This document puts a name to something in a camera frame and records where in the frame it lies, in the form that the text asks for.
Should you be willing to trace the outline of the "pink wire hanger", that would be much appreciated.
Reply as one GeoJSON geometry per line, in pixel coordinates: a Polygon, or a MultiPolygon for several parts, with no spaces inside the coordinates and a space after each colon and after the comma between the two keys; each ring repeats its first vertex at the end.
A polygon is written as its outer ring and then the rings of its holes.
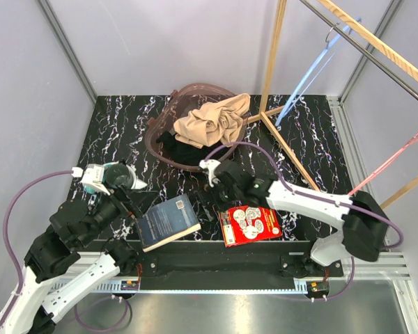
{"type": "Polygon", "coordinates": [[[377,169],[375,169],[369,176],[367,176],[363,181],[361,181],[354,189],[352,189],[348,195],[354,195],[359,190],[361,190],[365,185],[369,184],[374,180],[379,174],[386,170],[390,165],[392,165],[402,153],[404,153],[410,146],[418,143],[418,133],[415,134],[403,147],[397,150],[390,158],[388,158],[383,164],[381,164],[377,169]]]}

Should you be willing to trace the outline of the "beige t shirt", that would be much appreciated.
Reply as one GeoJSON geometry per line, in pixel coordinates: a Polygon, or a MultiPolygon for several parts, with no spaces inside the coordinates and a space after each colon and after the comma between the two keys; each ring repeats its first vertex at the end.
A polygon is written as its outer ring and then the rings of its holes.
{"type": "Polygon", "coordinates": [[[173,124],[177,141],[198,149],[234,142],[250,108],[250,95],[243,93],[219,102],[206,102],[173,124]]]}

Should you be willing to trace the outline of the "black t shirt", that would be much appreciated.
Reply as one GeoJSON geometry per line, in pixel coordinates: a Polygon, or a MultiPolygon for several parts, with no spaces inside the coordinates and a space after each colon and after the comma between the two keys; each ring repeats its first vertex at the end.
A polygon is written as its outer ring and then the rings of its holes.
{"type": "Polygon", "coordinates": [[[155,142],[162,144],[162,149],[172,161],[186,166],[198,166],[200,160],[205,158],[210,152],[208,147],[197,148],[180,142],[170,132],[163,132],[155,142]]]}

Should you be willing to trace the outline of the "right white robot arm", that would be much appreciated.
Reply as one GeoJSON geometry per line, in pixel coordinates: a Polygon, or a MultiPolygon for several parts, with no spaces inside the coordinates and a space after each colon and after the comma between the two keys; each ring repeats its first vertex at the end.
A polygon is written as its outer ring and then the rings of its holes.
{"type": "Polygon", "coordinates": [[[330,225],[336,232],[317,239],[302,258],[304,271],[317,276],[345,257],[375,262],[384,247],[389,219],[373,196],[322,193],[288,184],[275,175],[253,176],[232,161],[201,162],[219,204],[240,201],[252,207],[294,212],[330,225]]]}

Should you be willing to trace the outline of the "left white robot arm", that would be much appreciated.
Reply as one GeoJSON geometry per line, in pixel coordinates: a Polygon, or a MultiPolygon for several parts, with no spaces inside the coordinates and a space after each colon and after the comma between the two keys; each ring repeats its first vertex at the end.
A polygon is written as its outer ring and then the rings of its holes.
{"type": "Polygon", "coordinates": [[[0,311],[0,333],[53,333],[62,318],[98,285],[139,273],[136,250],[124,239],[108,241],[92,265],[53,292],[51,288],[114,220],[135,223],[157,199],[155,191],[118,189],[89,206],[62,203],[24,257],[19,282],[0,311]]]}

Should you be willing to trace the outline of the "blue hanger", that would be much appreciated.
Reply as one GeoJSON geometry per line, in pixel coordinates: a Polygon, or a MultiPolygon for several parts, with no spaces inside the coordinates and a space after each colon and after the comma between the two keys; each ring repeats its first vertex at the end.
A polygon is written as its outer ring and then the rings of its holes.
{"type": "Polygon", "coordinates": [[[334,75],[342,70],[343,63],[350,58],[346,53],[351,50],[350,44],[335,28],[340,28],[346,37],[353,37],[355,31],[348,25],[337,22],[325,36],[323,48],[313,63],[306,69],[301,79],[294,87],[285,102],[282,110],[278,113],[275,126],[278,127],[287,115],[295,108],[298,101],[307,93],[311,87],[330,88],[330,82],[335,80],[334,75]]]}

